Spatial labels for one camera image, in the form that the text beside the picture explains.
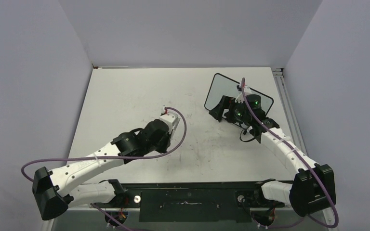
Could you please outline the black framed small whiteboard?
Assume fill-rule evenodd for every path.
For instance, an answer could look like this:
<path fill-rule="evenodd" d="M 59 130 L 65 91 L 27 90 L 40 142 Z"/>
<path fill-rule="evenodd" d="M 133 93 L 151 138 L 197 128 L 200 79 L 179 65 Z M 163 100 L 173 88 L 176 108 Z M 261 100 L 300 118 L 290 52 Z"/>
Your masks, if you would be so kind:
<path fill-rule="evenodd" d="M 213 76 L 211 86 L 206 97 L 204 108 L 208 111 L 213 109 L 221 100 L 222 96 L 238 97 L 241 93 L 238 88 L 239 82 L 234 79 L 231 79 L 220 73 L 216 73 Z M 274 104 L 274 99 L 260 91 L 257 91 L 249 87 L 249 90 L 246 91 L 246 95 L 256 94 L 261 97 L 261 107 L 264 110 L 265 114 L 268 114 L 271 107 Z"/>

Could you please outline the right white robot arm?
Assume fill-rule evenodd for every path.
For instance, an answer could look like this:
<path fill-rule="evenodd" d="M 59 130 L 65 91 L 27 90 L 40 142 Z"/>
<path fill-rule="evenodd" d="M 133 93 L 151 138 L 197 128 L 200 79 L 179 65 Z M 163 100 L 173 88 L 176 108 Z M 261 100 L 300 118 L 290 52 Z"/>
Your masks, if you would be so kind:
<path fill-rule="evenodd" d="M 261 99 L 257 94 L 249 94 L 246 99 L 224 95 L 209 110 L 217 121 L 244 125 L 244 131 L 270 150 L 293 177 L 292 183 L 271 179 L 260 182 L 253 193 L 254 202 L 259 206 L 281 202 L 301 217 L 336 205 L 331 167 L 318 164 L 291 142 L 280 126 L 267 117 Z"/>

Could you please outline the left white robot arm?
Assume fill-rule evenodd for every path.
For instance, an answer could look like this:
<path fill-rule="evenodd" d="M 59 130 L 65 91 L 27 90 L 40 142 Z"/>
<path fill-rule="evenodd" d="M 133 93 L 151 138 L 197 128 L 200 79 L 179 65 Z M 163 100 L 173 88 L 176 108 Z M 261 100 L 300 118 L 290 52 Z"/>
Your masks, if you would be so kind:
<path fill-rule="evenodd" d="M 124 132 L 95 153 L 76 158 L 63 167 L 35 171 L 32 193 L 42 220 L 51 220 L 70 207 L 108 203 L 119 207 L 124 202 L 124 190 L 112 180 L 86 184 L 89 179 L 137 159 L 149 159 L 151 152 L 166 154 L 180 119 L 173 113 L 161 115 L 145 128 Z"/>

